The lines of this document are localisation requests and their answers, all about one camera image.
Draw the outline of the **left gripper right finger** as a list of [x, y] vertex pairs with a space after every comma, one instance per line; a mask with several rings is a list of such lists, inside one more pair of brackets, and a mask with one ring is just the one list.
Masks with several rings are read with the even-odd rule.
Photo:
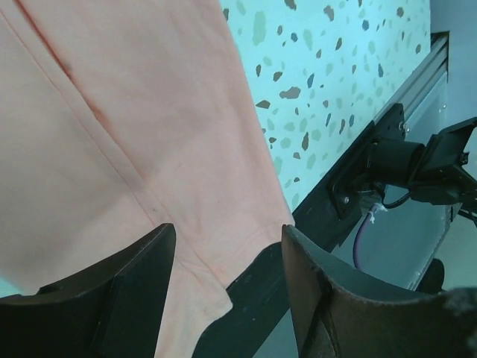
[[361, 272], [282, 228], [300, 357], [475, 357], [476, 288], [435, 295]]

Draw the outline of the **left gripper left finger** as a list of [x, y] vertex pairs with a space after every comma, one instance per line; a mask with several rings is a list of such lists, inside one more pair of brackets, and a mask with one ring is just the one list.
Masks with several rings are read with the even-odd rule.
[[35, 295], [1, 299], [2, 357], [153, 357], [176, 244], [172, 224]]

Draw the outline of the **salmon pink t-shirt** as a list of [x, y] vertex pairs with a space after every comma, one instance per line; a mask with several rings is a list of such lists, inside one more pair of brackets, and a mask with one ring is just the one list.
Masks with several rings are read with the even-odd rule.
[[170, 222], [157, 357], [191, 357], [293, 218], [217, 1], [1, 3], [1, 275], [23, 292]]

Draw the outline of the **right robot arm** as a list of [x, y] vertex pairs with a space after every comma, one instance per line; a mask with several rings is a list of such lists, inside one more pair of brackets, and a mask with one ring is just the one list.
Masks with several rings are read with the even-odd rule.
[[385, 200], [379, 184], [406, 189], [400, 199], [386, 203], [394, 209], [408, 200], [432, 205], [459, 204], [476, 213], [476, 176], [465, 169], [470, 164], [466, 145], [476, 130], [476, 118], [465, 120], [431, 135], [426, 145], [418, 142], [381, 139], [372, 143], [367, 175], [373, 188]]

